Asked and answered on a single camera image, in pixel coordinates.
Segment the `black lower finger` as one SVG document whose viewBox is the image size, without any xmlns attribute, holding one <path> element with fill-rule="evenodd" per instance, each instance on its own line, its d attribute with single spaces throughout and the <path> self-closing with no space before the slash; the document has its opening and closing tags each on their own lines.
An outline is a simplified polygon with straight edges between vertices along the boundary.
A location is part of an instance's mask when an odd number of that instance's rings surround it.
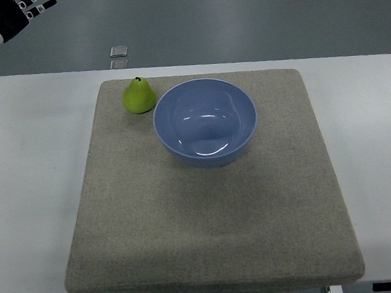
<svg viewBox="0 0 391 293">
<path fill-rule="evenodd" d="M 41 13 L 44 11 L 48 10 L 49 8 L 55 6 L 57 4 L 57 0 L 48 0 L 44 2 L 43 4 L 34 6 L 30 10 L 27 10 L 25 12 L 25 16 L 27 17 L 28 20 L 31 20 L 35 18 L 36 16 L 39 16 Z"/>
</svg>

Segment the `black upper finger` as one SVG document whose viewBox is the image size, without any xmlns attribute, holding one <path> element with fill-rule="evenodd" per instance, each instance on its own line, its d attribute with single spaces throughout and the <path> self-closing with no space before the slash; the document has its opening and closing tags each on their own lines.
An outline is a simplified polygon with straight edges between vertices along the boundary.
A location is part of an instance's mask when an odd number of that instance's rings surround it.
<svg viewBox="0 0 391 293">
<path fill-rule="evenodd" d="M 39 0 L 20 0 L 18 1 L 18 6 L 20 9 L 25 9 L 31 7 L 34 3 L 36 3 Z"/>
</svg>

